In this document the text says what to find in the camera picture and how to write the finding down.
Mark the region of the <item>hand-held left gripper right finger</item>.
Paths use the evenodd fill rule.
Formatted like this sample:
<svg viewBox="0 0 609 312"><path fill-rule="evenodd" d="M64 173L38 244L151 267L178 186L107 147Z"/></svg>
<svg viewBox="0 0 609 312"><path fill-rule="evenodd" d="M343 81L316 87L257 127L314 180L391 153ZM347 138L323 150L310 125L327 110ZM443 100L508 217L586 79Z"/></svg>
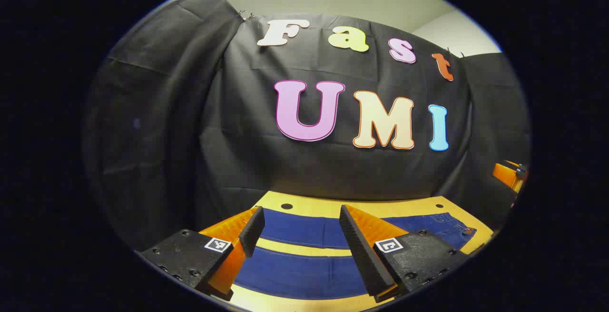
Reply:
<svg viewBox="0 0 609 312"><path fill-rule="evenodd" d="M422 290L469 259L426 228L408 232L354 206L341 206L339 224L377 303Z"/></svg>

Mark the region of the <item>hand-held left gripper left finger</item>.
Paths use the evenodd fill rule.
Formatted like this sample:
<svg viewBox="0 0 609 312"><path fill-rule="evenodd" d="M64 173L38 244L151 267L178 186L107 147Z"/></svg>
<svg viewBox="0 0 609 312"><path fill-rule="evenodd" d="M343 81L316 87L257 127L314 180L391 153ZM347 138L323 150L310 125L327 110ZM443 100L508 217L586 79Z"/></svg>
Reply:
<svg viewBox="0 0 609 312"><path fill-rule="evenodd" d="M198 232L179 230L141 255L190 288L230 301L231 287L264 227L265 211L254 206Z"/></svg>

